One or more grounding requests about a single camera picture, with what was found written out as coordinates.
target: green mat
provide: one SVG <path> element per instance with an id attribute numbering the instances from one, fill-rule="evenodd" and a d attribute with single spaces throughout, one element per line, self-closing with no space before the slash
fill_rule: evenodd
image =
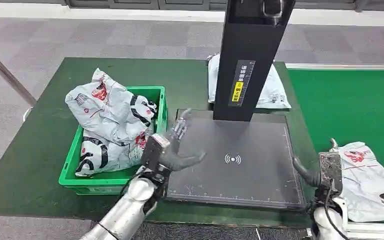
<path id="1" fill-rule="evenodd" d="M 317 152 L 365 142 L 384 166 L 384 70 L 288 72 Z"/>

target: black vertical post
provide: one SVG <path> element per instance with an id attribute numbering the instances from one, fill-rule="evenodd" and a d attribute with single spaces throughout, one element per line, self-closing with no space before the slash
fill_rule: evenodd
<path id="1" fill-rule="evenodd" d="M 213 118 L 249 122 L 295 0 L 228 0 Z"/>

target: yellow label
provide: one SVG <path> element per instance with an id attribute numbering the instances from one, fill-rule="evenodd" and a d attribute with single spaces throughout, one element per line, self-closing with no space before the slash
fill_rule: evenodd
<path id="1" fill-rule="evenodd" d="M 234 85 L 232 102 L 239 102 L 239 97 L 241 96 L 243 85 L 244 83 L 241 81 L 236 82 L 236 84 Z"/>

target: gray carpet floor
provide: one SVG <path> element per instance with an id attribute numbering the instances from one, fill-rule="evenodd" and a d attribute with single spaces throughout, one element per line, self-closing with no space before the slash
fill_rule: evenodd
<path id="1" fill-rule="evenodd" d="M 222 23 L 209 22 L 0 18 L 0 60 L 39 98 L 64 57 L 205 59 L 220 50 L 222 32 Z M 289 25 L 275 59 L 384 64 L 384 27 Z M 27 108 L 0 77 L 0 158 Z M 76 240 L 90 224 L 0 216 L 0 240 Z M 262 239 L 297 239 L 294 231 L 259 231 Z M 221 239 L 257 237 L 255 228 L 146 224 L 135 239 L 216 239 L 221 233 Z"/>

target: wireless symbol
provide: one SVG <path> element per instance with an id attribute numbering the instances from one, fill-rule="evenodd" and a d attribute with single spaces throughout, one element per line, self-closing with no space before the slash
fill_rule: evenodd
<path id="1" fill-rule="evenodd" d="M 236 156 L 230 156 L 229 153 L 224 156 L 224 162 L 229 164 L 231 162 L 237 163 L 238 165 L 241 164 L 242 158 L 239 155 Z"/>

